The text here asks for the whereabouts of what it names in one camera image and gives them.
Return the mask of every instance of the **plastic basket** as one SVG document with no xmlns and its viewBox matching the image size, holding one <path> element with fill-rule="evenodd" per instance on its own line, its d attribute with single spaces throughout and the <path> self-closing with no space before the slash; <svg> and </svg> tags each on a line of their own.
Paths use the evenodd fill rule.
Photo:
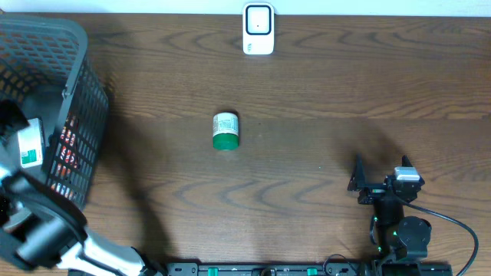
<svg viewBox="0 0 491 276">
<path fill-rule="evenodd" d="M 14 100 L 28 119 L 42 121 L 44 160 L 28 173 L 82 209 L 108 114 L 84 29 L 63 19 L 0 15 L 4 99 Z M 7 151 L 20 162 L 17 139 L 8 141 Z"/>
</svg>

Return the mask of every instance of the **wooden table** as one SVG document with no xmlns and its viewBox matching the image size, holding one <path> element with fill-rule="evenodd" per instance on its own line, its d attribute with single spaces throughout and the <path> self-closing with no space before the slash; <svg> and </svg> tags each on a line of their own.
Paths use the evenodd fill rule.
<svg viewBox="0 0 491 276">
<path fill-rule="evenodd" d="M 281 15 L 275 52 L 252 57 L 238 15 L 48 16 L 87 30 L 114 96 L 84 211 L 95 231 L 160 261 L 366 258 L 354 154 L 379 181 L 407 154 L 427 181 L 414 203 L 474 228 L 469 275 L 489 275 L 491 19 Z M 212 147 L 221 110 L 240 115 L 236 151 Z M 406 215 L 431 222 L 428 259 L 457 273 L 469 234 Z"/>
</svg>

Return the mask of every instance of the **black cable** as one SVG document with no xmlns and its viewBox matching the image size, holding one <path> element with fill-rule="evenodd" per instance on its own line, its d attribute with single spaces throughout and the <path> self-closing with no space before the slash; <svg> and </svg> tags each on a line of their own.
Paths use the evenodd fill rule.
<svg viewBox="0 0 491 276">
<path fill-rule="evenodd" d="M 328 258 L 325 260 L 324 264 L 322 265 L 322 271 L 323 271 L 323 272 L 324 272 L 324 273 L 325 273 L 327 276 L 332 276 L 330 273 L 328 273 L 328 272 L 327 272 L 326 267 L 328 266 L 329 261 L 330 261 L 330 260 L 332 259 L 332 257 L 334 257 L 334 256 L 339 256 L 339 257 L 342 257 L 342 258 L 343 258 L 343 259 L 346 261 L 346 263 L 347 263 L 347 264 L 350 266 L 350 268 L 351 268 L 351 269 L 353 269 L 354 273 L 355 273 L 356 275 L 358 275 L 358 270 L 357 270 L 357 269 L 354 269 L 354 266 L 353 266 L 353 265 L 350 263 L 350 261 L 348 261 L 348 260 L 346 259 L 346 257 L 345 257 L 345 256 L 343 256 L 343 255 L 341 255 L 341 254 L 333 254 L 333 255 L 329 256 L 329 257 L 328 257 Z"/>
<path fill-rule="evenodd" d="M 416 206 L 416 205 L 412 205 L 410 203 L 407 203 L 405 202 L 402 198 L 400 198 L 399 196 L 393 194 L 395 199 L 400 202 L 401 204 L 409 207 L 409 208 L 412 208 L 412 209 L 416 209 L 418 211 L 421 211 L 421 212 L 425 212 L 427 214 L 430 214 L 430 215 L 435 215 L 441 219 L 445 219 L 449 222 L 453 222 L 455 223 L 456 225 L 466 229 L 472 236 L 473 236 L 473 239 L 474 239 L 474 250 L 473 250 L 473 253 L 471 254 L 470 258 L 469 258 L 469 261 L 467 261 L 466 265 L 464 265 L 464 267 L 462 268 L 462 270 L 457 273 L 456 276 L 461 276 L 463 275 L 464 273 L 466 273 L 467 269 L 470 268 L 470 266 L 473 264 L 474 262 L 474 259 L 476 258 L 476 255 L 477 255 L 477 250 L 479 249 L 479 239 L 477 238 L 477 235 L 476 233 L 474 232 L 474 230 L 471 229 L 471 227 L 463 224 L 462 222 L 459 222 L 458 220 L 454 219 L 454 218 L 451 218 L 449 216 L 446 216 L 446 215 L 442 215 L 440 214 L 439 212 L 435 212 L 435 211 L 431 211 L 429 209 L 425 209 L 423 207 L 419 207 L 419 206 Z"/>
</svg>

